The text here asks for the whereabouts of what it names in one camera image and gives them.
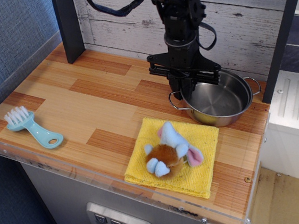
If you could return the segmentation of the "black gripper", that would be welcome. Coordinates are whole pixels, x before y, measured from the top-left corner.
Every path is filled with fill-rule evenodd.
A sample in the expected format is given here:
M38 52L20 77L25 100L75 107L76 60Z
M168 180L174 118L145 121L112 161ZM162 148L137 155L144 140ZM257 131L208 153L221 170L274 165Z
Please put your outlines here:
M168 79L177 100L184 98L188 101L198 82L219 83L220 65L201 55L200 46L196 42L182 47L168 46L167 53L149 55L147 61L151 74Z

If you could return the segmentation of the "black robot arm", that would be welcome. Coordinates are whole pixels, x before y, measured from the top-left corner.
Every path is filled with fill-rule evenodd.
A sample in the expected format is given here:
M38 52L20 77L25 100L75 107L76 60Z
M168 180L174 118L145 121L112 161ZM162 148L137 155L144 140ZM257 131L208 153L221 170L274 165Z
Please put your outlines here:
M149 55L149 72L165 76L175 98L194 90L198 82L219 83L221 66L201 55L199 28L213 28L203 23L206 6L201 0L151 0L165 27L168 51Z

